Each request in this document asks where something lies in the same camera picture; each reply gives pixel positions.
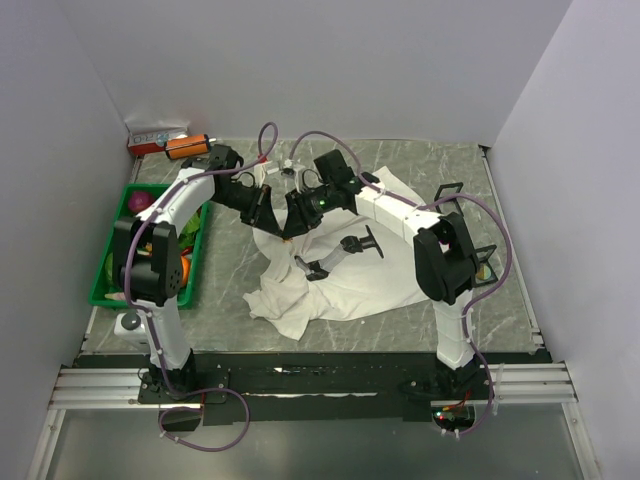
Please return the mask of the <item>round green brooch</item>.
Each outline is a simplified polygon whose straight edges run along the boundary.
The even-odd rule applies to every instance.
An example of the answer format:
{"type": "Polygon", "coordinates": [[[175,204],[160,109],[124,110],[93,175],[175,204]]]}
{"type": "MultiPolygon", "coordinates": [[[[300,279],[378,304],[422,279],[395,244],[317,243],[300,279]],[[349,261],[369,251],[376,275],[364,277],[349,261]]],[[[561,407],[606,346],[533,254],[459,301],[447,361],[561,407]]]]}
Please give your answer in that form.
{"type": "Polygon", "coordinates": [[[488,280],[492,277],[492,271],[487,266],[484,266],[476,275],[479,280],[488,280]]]}

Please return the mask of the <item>white garment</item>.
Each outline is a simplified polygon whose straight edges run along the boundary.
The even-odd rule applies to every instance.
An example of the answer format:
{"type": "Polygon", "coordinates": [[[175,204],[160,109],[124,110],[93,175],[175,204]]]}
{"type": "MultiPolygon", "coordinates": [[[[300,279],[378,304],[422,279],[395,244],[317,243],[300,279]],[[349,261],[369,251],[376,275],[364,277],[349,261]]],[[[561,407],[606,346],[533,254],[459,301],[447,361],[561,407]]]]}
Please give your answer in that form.
{"type": "Polygon", "coordinates": [[[411,247],[371,219],[342,209],[324,215],[310,233],[284,241],[253,231],[258,250],[270,261],[260,287],[243,295],[250,316],[270,322],[279,334],[300,340],[310,321],[349,321],[427,299],[415,279],[411,247]],[[367,249],[341,261],[324,280],[310,281],[295,263],[328,255],[347,236],[370,229],[383,253],[367,249]]]}

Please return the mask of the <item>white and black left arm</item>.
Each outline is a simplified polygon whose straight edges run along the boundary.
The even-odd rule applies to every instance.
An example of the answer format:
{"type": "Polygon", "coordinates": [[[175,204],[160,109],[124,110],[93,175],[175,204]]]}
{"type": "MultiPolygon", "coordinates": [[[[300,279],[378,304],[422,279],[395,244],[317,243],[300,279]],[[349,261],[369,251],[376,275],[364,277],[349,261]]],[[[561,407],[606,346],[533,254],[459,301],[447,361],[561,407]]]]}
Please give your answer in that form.
{"type": "Polygon", "coordinates": [[[214,145],[203,160],[190,158],[150,207],[114,224],[113,280],[144,325],[150,348],[150,382],[177,402],[198,388],[193,350],[181,325],[177,295],[183,265],[179,235],[200,207],[213,201],[241,221],[279,237],[268,186],[247,186],[235,177],[252,166],[227,145],[214,145]]]}

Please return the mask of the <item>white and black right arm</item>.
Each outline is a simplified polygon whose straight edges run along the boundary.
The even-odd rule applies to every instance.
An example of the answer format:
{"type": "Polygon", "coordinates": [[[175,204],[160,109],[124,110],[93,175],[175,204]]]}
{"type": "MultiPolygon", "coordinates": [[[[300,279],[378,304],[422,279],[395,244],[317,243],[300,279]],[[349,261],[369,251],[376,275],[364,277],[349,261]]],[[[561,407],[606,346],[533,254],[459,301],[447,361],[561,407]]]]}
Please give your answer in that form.
{"type": "Polygon", "coordinates": [[[338,150],[314,160],[320,184],[285,195],[283,237],[318,227],[335,209],[384,226],[412,249],[415,278],[432,302],[437,328],[439,391],[459,398],[470,389],[481,362],[471,336],[470,310],[481,262],[463,216],[429,210],[388,188],[378,176],[356,174],[338,150]]]}

